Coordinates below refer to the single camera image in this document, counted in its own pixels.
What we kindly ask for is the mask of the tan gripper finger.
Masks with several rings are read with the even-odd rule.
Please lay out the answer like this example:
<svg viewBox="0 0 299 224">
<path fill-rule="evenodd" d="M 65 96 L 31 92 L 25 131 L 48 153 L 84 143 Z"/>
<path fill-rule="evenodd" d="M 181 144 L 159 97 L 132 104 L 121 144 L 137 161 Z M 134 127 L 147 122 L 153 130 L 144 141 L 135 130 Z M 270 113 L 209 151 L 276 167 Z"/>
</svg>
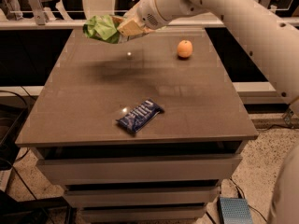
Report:
<svg viewBox="0 0 299 224">
<path fill-rule="evenodd" d="M 117 32 L 122 36 L 147 35 L 152 29 L 146 26 L 137 16 L 125 18 L 113 16 L 113 22 L 116 25 Z"/>
</svg>

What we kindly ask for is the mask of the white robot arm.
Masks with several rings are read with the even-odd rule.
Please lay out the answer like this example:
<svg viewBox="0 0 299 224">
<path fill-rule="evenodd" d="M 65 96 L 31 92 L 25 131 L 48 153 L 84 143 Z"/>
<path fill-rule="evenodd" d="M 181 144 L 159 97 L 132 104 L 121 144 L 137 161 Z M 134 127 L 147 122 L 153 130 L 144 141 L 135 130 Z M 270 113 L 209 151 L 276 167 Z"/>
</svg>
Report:
<svg viewBox="0 0 299 224">
<path fill-rule="evenodd" d="M 299 115 L 299 30 L 254 0 L 140 0 L 125 13 L 118 31 L 123 36 L 142 35 L 205 12 L 221 20 Z"/>
</svg>

